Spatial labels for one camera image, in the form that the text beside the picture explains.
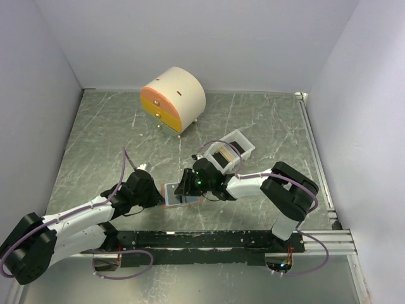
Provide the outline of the pink leather card holder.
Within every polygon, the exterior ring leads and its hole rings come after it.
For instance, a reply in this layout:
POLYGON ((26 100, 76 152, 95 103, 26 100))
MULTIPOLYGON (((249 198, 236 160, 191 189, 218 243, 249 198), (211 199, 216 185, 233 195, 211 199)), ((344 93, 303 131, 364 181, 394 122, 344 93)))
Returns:
POLYGON ((179 186, 178 182, 164 183, 161 185, 161 195, 164 198, 165 208, 178 208, 183 206, 198 205, 203 202, 200 196, 176 195, 175 190, 179 186))

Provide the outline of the white plastic card bin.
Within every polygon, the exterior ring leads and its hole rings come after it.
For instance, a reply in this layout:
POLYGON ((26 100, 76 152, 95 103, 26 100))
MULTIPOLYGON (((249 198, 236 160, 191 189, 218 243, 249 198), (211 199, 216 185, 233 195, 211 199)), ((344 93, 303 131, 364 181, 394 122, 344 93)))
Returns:
POLYGON ((239 130, 235 129, 219 140, 210 142, 203 157, 221 173, 229 174, 240 168, 256 149, 255 145, 239 130))

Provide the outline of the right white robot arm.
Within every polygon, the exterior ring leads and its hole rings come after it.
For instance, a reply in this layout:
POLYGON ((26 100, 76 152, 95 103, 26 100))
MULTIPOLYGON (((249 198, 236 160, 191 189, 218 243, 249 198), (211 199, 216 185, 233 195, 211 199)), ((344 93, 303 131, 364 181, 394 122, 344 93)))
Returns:
POLYGON ((282 161, 258 173, 225 174, 201 158, 184 170, 174 195, 198 197, 211 192, 220 201, 267 197, 280 212, 268 243, 272 250, 281 252, 289 246, 291 234, 316 207, 318 191, 314 181, 282 161))

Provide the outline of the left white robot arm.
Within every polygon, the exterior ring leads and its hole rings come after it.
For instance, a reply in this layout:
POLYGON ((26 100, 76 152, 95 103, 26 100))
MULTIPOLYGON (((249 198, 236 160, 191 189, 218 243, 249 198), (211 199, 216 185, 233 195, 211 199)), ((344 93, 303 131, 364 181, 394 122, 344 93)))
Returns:
POLYGON ((1 275, 26 285, 77 253, 120 249, 118 230, 111 221, 135 206, 146 209, 162 202, 151 175, 136 169, 125 182, 78 207, 43 217, 29 213, 1 245, 1 275))

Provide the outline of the stack of cards in bin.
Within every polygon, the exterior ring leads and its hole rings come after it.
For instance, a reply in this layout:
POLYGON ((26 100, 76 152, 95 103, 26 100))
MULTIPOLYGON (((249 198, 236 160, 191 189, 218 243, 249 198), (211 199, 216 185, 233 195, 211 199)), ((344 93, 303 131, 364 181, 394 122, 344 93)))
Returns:
POLYGON ((221 168, 225 168, 227 165, 236 165, 240 162, 238 153, 228 145, 220 147, 214 154, 213 158, 219 164, 221 168))

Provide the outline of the cream round drawer cabinet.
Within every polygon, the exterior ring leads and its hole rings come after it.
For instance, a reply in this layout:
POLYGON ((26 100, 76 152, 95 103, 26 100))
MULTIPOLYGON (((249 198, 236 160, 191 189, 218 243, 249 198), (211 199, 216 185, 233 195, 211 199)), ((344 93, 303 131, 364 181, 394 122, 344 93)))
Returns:
POLYGON ((204 112, 206 93, 195 76, 173 66, 141 89, 140 102, 158 129, 180 137, 204 112))

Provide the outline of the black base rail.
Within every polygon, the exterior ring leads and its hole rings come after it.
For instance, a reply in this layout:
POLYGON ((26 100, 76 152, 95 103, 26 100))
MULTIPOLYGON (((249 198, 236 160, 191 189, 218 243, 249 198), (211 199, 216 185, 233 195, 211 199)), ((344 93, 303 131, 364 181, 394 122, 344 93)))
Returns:
POLYGON ((122 267, 148 265, 148 251, 155 265, 215 263, 265 264, 265 256, 286 257, 288 250, 303 253, 302 236, 293 233, 282 241, 270 231, 118 231, 109 245, 96 249, 99 255, 122 250, 122 267))

